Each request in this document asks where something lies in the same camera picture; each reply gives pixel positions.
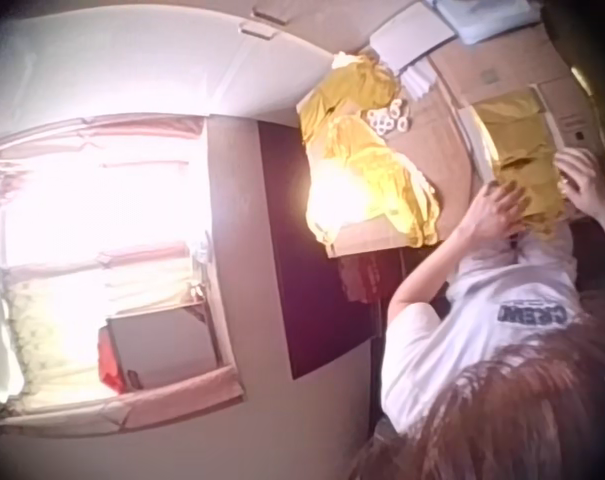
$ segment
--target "wall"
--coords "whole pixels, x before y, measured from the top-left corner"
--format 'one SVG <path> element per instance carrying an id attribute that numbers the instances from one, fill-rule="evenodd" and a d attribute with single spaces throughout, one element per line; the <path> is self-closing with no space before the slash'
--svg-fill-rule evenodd
<path id="1" fill-rule="evenodd" d="M 292 380 L 257 123 L 209 123 L 213 242 L 242 404 L 175 425 L 78 440 L 0 437 L 7 478 L 333 480 L 366 437 L 368 343 Z"/>
<path id="2" fill-rule="evenodd" d="M 8 22 L 0 28 L 0 136 L 126 112 L 295 125 L 293 107 L 328 71 L 332 56 L 285 33 L 268 42 L 242 35 L 241 22 L 159 5 Z"/>

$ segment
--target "yellow fabric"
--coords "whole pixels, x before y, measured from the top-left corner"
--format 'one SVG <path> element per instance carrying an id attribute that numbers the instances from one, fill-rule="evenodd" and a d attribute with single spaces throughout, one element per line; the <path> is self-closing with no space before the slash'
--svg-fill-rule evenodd
<path id="1" fill-rule="evenodd" d="M 433 245 L 439 214 L 424 176 L 359 116 L 331 122 L 324 159 L 312 172 L 307 208 L 307 222 L 318 241 L 331 244 L 344 224 L 386 215 L 407 234 L 409 246 Z"/>
<path id="2" fill-rule="evenodd" d="M 344 107 L 349 103 L 354 104 L 356 110 L 382 108 L 391 103 L 398 90 L 393 74 L 365 56 L 331 70 L 300 108 L 304 143 L 312 141 L 331 119 L 344 114 Z"/>
<path id="3" fill-rule="evenodd" d="M 537 94 L 527 88 L 473 107 L 495 178 L 502 184 L 515 180 L 525 187 L 531 198 L 525 223 L 543 236 L 552 234 L 564 201 L 553 163 L 555 144 Z"/>

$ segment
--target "white cloth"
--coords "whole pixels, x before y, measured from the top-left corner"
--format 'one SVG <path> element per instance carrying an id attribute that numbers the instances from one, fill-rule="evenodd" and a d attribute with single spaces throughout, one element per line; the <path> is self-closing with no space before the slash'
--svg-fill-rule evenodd
<path id="1" fill-rule="evenodd" d="M 389 325 L 382 366 L 382 409 L 398 432 L 428 411 L 467 366 L 532 333 L 562 328 L 580 311 L 568 225 L 550 242 L 523 235 L 465 258 L 449 279 L 449 315 L 440 322 L 425 303 Z"/>

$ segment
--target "red object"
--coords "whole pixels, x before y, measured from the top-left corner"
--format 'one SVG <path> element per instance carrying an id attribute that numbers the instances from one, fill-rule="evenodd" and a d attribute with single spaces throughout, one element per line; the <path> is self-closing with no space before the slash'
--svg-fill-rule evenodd
<path id="1" fill-rule="evenodd" d="M 98 371 L 103 384 L 117 393 L 126 392 L 126 383 L 118 365 L 108 326 L 98 331 Z"/>

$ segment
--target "brown hair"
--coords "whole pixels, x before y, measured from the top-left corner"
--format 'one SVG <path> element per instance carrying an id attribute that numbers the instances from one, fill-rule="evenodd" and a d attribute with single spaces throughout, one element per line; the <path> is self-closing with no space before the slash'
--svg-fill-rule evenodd
<path id="1" fill-rule="evenodd" d="M 593 469 L 605 462 L 605 321 L 595 318 L 468 367 L 406 435 L 374 439 L 350 478 L 601 478 Z"/>

